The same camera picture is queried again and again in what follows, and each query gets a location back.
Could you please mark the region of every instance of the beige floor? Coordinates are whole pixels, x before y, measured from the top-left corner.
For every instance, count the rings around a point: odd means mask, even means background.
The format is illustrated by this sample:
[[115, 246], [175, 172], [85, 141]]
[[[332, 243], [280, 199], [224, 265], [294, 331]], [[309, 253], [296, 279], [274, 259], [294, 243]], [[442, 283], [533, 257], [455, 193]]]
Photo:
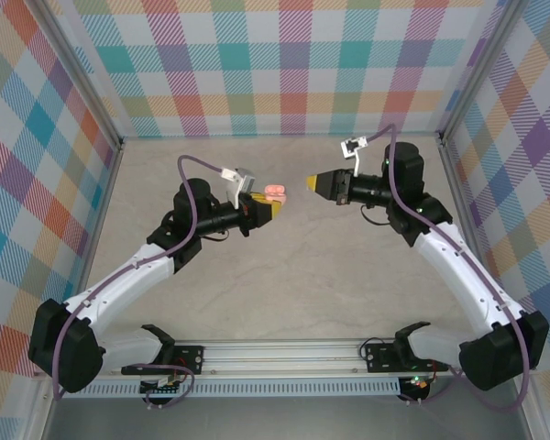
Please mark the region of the beige floor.
[[[420, 148], [426, 190], [455, 212], [432, 137], [402, 137]], [[171, 209], [180, 185], [176, 160], [193, 154], [217, 166], [244, 167], [255, 190], [281, 183], [288, 202], [271, 224], [243, 238], [203, 243], [180, 273], [130, 305], [110, 331], [153, 323], [177, 339], [392, 336], [419, 320], [468, 329], [461, 309], [433, 268], [392, 229], [367, 224], [358, 206], [336, 206], [305, 186], [309, 174], [348, 168], [333, 137], [212, 138], [131, 141], [115, 184], [90, 277], [100, 280], [144, 243]], [[380, 171], [382, 139], [362, 170]], [[219, 199], [224, 184], [188, 163]], [[379, 220], [384, 211], [369, 212]]]

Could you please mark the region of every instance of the plaid wall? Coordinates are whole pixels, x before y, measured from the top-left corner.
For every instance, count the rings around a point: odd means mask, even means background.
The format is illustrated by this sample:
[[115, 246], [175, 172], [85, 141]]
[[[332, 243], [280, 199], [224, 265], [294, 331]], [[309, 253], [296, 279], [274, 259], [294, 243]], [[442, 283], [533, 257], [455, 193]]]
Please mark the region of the plaid wall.
[[24, 426], [35, 310], [74, 293], [112, 158], [23, 0], [1, 0], [0, 440]]
[[528, 5], [450, 147], [491, 273], [550, 323], [550, 0]]
[[62, 3], [117, 124], [162, 137], [435, 131], [497, 0], [75, 0], [99, 75]]
[[463, 90], [465, 90], [465, 87], [467, 86], [467, 83], [468, 83], [468, 79], [470, 78], [470, 74], [475, 69], [475, 65], [479, 60], [479, 56], [483, 53], [483, 50], [487, 48], [488, 46], [487, 42], [489, 41], [489, 38], [493, 34], [493, 31], [499, 24], [501, 15], [503, 14], [505, 7], [509, 3], [510, 3], [510, 0], [497, 1], [497, 5], [493, 9], [493, 12], [489, 17], [489, 21], [487, 22], [487, 25], [483, 28], [483, 31], [480, 34], [480, 38], [478, 39], [477, 46], [475, 46], [472, 55], [467, 61], [467, 65], [465, 66], [465, 69], [463, 70], [462, 74], [458, 78], [458, 82], [456, 83], [456, 89], [450, 95], [450, 99], [448, 100], [448, 105], [446, 106], [446, 110], [444, 111], [444, 113], [442, 114], [442, 117], [440, 118], [440, 123], [438, 124], [437, 131], [440, 131], [440, 132], [444, 131], [446, 123], [448, 122], [448, 118], [452, 114], [452, 110], [457, 105], [460, 94], [462, 93]]

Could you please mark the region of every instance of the pink toy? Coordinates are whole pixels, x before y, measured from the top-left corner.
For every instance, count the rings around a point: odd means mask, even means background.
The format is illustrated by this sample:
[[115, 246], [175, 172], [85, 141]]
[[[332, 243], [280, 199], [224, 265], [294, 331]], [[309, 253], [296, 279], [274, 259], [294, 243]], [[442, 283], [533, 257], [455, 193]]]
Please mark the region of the pink toy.
[[267, 200], [276, 200], [284, 204], [287, 200], [285, 187], [283, 185], [267, 185], [265, 187], [265, 198]]

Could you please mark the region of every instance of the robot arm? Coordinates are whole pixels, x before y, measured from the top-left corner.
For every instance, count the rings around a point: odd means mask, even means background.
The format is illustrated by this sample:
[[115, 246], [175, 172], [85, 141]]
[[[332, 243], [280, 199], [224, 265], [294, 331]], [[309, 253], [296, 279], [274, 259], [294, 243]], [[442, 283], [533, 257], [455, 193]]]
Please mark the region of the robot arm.
[[[366, 146], [367, 140], [363, 137], [341, 144], [346, 159], [358, 158], [358, 151]], [[307, 183], [312, 191], [339, 205], [358, 202], [367, 207], [384, 207], [393, 230], [434, 266], [462, 306], [472, 334], [457, 334], [427, 322], [409, 325], [396, 333], [393, 347], [403, 366], [407, 369], [419, 359], [437, 360], [462, 368], [469, 380], [482, 390], [522, 373], [522, 356], [510, 319], [477, 272], [462, 258], [462, 251], [480, 268], [487, 283], [500, 293], [504, 306], [522, 331], [530, 368], [536, 367], [544, 348], [548, 322], [540, 312], [527, 313], [472, 255], [458, 228], [452, 224], [452, 216], [438, 200], [424, 192], [424, 160], [418, 148], [406, 142], [396, 144], [395, 160], [391, 164], [399, 196], [410, 209], [437, 225], [462, 249], [455, 249], [425, 223], [400, 208], [389, 183], [389, 153], [390, 146], [387, 146], [381, 176], [358, 174], [358, 170], [332, 170], [309, 177]]]
[[[101, 371], [133, 364], [171, 364], [173, 339], [154, 325], [144, 325], [132, 335], [104, 337], [105, 329], [133, 301], [154, 285], [181, 270], [202, 250], [205, 236], [238, 228], [243, 236], [267, 224], [281, 209], [281, 202], [250, 192], [254, 177], [245, 170], [222, 170], [228, 181], [228, 202], [220, 203], [210, 185], [189, 179], [197, 213], [195, 232], [184, 246], [173, 253], [152, 259], [174, 248], [192, 226], [192, 207], [182, 184], [173, 198], [173, 209], [147, 237], [147, 244], [122, 266], [88, 290], [59, 304], [47, 300], [37, 309], [28, 356], [51, 375], [54, 347], [64, 323], [83, 305], [63, 337], [59, 361], [59, 383], [68, 392], [87, 386]], [[108, 281], [97, 295], [87, 301], [98, 286]]]

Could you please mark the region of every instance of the white bracket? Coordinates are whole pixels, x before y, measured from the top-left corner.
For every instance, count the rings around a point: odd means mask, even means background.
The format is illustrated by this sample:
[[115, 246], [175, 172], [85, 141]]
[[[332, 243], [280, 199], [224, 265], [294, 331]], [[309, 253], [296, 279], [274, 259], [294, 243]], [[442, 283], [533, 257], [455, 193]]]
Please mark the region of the white bracket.
[[249, 170], [242, 168], [237, 168], [236, 170], [223, 168], [220, 177], [228, 181], [226, 185], [228, 202], [233, 204], [235, 209], [238, 209], [238, 196], [241, 193], [250, 193], [255, 182], [255, 176]]
[[360, 165], [360, 157], [358, 156], [358, 151], [366, 147], [369, 143], [367, 142], [367, 137], [351, 137], [347, 140], [340, 142], [340, 148], [342, 149], [342, 154], [345, 159], [355, 158], [355, 177], [358, 177], [358, 166]]

